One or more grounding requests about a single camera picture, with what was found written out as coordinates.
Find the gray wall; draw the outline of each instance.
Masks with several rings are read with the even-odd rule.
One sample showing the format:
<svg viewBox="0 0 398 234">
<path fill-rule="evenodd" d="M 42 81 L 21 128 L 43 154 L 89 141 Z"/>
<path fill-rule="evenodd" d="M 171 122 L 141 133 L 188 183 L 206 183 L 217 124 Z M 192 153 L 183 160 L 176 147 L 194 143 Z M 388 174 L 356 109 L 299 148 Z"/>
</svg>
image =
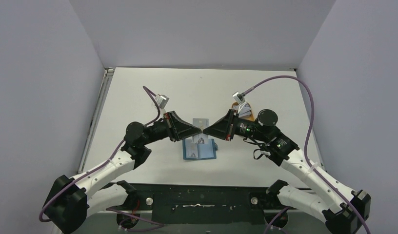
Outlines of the gray wall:
<svg viewBox="0 0 398 234">
<path fill-rule="evenodd" d="M 0 234 L 46 234 L 40 207 L 84 148 L 103 66 L 68 0 L 0 0 Z"/>
<path fill-rule="evenodd" d="M 338 0 L 297 74 L 328 171 L 371 194 L 373 233 L 398 233 L 398 0 Z"/>
<path fill-rule="evenodd" d="M 289 69 L 335 0 L 70 0 L 111 66 Z"/>
</svg>

